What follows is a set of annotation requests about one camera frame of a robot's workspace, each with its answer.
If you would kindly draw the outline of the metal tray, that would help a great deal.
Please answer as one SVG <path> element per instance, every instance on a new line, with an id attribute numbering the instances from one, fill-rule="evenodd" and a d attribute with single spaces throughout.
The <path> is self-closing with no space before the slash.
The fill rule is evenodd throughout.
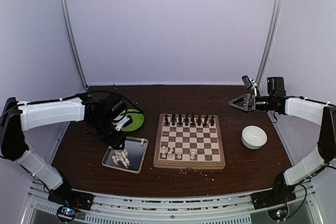
<path id="1" fill-rule="evenodd" d="M 138 174 L 141 171 L 146 154 L 148 139 L 127 137 L 124 149 L 109 147 L 102 159 L 102 166 Z"/>

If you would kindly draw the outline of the white chess king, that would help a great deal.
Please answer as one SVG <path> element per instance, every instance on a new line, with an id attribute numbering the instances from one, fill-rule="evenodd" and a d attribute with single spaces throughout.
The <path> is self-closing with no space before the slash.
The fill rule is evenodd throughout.
<path id="1" fill-rule="evenodd" d="M 196 149 L 191 149 L 190 150 L 190 160 L 194 161 L 196 160 L 196 154 L 197 154 L 197 150 Z"/>

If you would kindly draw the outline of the white chess knight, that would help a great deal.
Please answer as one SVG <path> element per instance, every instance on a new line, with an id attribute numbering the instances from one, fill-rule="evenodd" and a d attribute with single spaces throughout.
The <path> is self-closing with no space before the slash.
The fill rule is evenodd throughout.
<path id="1" fill-rule="evenodd" d="M 169 151 L 167 153 L 167 159 L 173 159 L 173 157 L 174 157 L 173 153 Z"/>

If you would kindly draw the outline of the white chess bishop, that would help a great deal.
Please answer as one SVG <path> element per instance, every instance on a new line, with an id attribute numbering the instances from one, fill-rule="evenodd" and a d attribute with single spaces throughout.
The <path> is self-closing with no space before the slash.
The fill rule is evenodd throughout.
<path id="1" fill-rule="evenodd" d="M 177 160 L 181 160 L 182 159 L 182 152 L 181 151 L 177 152 L 176 158 L 177 158 Z"/>

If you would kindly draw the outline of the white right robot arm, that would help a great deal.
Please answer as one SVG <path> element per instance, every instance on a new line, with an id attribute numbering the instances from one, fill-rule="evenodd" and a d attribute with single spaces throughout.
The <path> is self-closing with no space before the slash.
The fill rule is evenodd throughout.
<path id="1" fill-rule="evenodd" d="M 229 105 L 252 113 L 275 112 L 280 115 L 277 133 L 286 150 L 296 160 L 293 166 L 275 177 L 271 190 L 257 193 L 272 203 L 284 202 L 295 187 L 321 172 L 335 160 L 335 105 L 303 96 L 287 95 L 283 77 L 267 79 L 267 94 L 261 95 L 256 81 L 242 76 L 247 93 Z"/>

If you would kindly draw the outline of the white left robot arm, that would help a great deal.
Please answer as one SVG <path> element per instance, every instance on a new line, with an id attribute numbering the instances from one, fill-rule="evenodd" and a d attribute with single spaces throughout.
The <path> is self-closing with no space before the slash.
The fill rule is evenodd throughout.
<path id="1" fill-rule="evenodd" d="M 58 202 L 71 205 L 76 197 L 70 182 L 26 142 L 26 133 L 58 124 L 84 122 L 105 144 L 121 150 L 125 143 L 122 128 L 132 122 L 126 111 L 127 105 L 118 94 L 104 99 L 89 93 L 42 101 L 9 98 L 1 115 L 1 154 L 40 180 Z"/>

